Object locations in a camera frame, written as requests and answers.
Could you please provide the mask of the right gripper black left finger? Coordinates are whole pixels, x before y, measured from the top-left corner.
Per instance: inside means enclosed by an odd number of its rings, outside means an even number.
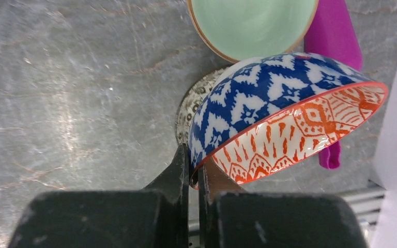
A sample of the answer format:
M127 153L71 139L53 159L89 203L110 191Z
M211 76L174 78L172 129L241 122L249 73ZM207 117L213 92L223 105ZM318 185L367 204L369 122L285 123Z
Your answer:
M50 191L23 211L9 247L188 247L189 155L140 190Z

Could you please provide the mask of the blue white patterned bowl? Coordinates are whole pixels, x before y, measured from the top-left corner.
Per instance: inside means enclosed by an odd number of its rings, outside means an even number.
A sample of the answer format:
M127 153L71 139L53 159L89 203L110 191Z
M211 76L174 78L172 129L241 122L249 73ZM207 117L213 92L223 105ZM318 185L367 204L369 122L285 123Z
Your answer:
M388 87L333 58L256 58L220 80L192 117L190 186L213 161L237 184L282 171L337 143L386 101Z

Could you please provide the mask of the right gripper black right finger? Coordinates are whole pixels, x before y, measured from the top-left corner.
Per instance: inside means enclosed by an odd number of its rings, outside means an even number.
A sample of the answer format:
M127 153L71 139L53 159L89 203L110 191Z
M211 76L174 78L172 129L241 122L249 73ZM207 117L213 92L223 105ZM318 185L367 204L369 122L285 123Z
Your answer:
M201 247L367 247L339 196L249 193L211 160L197 175Z

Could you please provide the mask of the pale green ceramic bowl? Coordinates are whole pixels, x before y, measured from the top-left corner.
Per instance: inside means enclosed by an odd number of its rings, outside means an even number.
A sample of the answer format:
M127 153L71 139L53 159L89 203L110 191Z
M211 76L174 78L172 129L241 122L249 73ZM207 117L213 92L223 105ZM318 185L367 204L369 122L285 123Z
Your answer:
M231 63L293 50L307 33L319 4L317 0L186 3L200 38Z

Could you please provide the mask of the red floral patterned bowl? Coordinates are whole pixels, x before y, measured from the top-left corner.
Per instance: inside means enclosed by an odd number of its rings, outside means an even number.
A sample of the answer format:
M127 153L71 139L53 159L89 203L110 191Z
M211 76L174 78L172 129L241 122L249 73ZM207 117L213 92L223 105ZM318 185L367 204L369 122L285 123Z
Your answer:
M192 118L204 98L212 91L217 78L229 67L214 70L195 82L185 93L175 117L175 137L178 145L188 142Z

